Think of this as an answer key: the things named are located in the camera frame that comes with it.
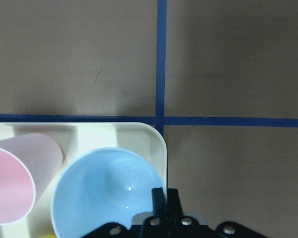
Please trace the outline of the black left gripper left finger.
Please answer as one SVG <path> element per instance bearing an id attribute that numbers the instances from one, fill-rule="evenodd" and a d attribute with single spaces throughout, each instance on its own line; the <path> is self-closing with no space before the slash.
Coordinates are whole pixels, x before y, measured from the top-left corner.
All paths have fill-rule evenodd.
<path id="1" fill-rule="evenodd" d="M 166 198 L 162 187 L 151 190 L 153 215 L 155 217 L 167 217 Z"/>

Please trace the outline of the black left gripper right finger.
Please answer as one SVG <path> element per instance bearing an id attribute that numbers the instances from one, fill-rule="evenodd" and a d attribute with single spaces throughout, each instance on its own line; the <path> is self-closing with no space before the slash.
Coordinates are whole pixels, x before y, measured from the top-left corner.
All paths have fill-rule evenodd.
<path id="1" fill-rule="evenodd" d="M 167 189 L 167 214 L 170 218 L 183 217 L 183 210 L 178 194 L 178 190 L 175 188 Z"/>

